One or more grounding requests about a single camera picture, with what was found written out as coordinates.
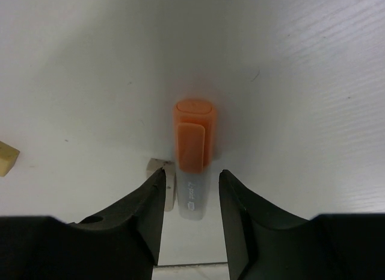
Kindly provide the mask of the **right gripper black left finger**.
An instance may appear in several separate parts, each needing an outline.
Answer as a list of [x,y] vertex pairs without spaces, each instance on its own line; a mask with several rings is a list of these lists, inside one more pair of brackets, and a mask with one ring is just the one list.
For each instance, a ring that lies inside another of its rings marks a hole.
[[79,223],[1,218],[2,279],[151,279],[159,261],[166,175]]

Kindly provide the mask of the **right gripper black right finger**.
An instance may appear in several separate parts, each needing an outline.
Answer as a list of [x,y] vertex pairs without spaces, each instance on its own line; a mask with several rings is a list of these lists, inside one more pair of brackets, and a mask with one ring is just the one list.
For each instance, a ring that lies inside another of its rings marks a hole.
[[295,216],[219,175],[231,279],[383,279],[384,214]]

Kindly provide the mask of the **orange capped clear tube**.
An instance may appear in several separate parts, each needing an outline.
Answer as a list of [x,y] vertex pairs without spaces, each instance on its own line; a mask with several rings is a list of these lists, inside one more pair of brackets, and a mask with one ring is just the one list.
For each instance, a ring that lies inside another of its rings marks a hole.
[[183,99],[173,108],[173,123],[179,214],[201,220],[211,184],[217,109],[207,100]]

